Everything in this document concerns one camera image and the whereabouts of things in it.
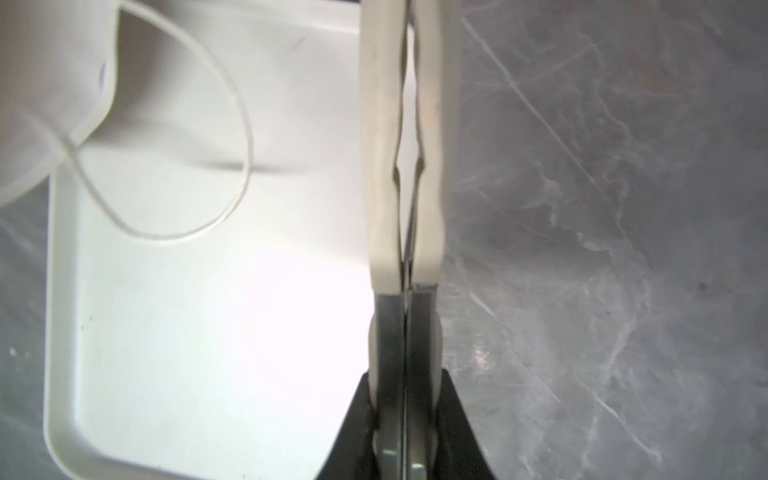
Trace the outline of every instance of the white tray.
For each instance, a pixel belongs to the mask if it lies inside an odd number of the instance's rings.
[[[358,6],[161,9],[243,90],[258,166],[230,220],[173,247],[126,238],[66,168],[53,174],[48,448],[74,478],[314,478],[367,370]],[[83,163],[136,227],[186,230],[233,194],[237,116],[170,38],[123,15],[120,44],[115,104]],[[415,159],[412,117],[404,160]]]

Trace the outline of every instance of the marble countertop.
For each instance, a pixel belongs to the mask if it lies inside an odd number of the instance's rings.
[[[496,475],[765,478],[768,7],[463,5],[439,312]],[[47,199],[0,210],[3,479],[64,478],[41,433]]]

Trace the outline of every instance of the gray table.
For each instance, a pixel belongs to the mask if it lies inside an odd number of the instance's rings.
[[[768,476],[768,7],[465,0],[445,364],[500,479]],[[47,191],[0,211],[0,478],[41,436]]]

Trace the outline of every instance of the white cord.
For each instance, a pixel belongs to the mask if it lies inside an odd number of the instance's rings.
[[[240,202],[243,201],[246,192],[248,191],[248,183],[250,182],[250,172],[253,168],[253,131],[248,117],[248,110],[245,105],[243,97],[237,90],[237,86],[232,78],[227,73],[224,66],[210,53],[210,51],[192,38],[185,30],[179,25],[176,25],[168,18],[164,17],[157,10],[146,6],[141,2],[135,0],[119,0],[120,7],[125,12],[138,17],[145,22],[157,27],[161,31],[169,34],[171,37],[178,40],[182,45],[187,47],[208,69],[216,76],[219,82],[227,92],[227,96],[237,109],[237,113],[240,115],[240,120],[243,122],[243,129],[245,130],[245,137],[247,143],[247,157],[243,161],[243,179],[240,184],[240,189],[227,205],[224,210],[211,221],[207,222],[200,227],[188,230],[181,233],[149,233],[137,230],[128,225],[112,207],[109,206],[107,201],[101,195],[101,192],[96,188],[91,179],[83,170],[80,162],[77,160],[77,148],[67,139],[57,135],[48,125],[42,124],[39,120],[35,121],[36,125],[40,127],[44,134],[48,136],[53,142],[55,142],[61,153],[64,155],[66,164],[72,169],[75,177],[80,184],[85,188],[88,194],[91,196],[96,205],[107,216],[110,222],[116,226],[119,230],[122,230],[127,235],[144,240],[153,244],[169,244],[179,243],[186,240],[192,240],[198,238],[214,228],[221,225],[232,213],[240,206]]]

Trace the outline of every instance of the gray marble surface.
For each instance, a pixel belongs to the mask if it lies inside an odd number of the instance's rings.
[[[500,480],[768,477],[768,7],[464,0],[445,364]],[[41,435],[47,191],[0,210],[0,478]]]

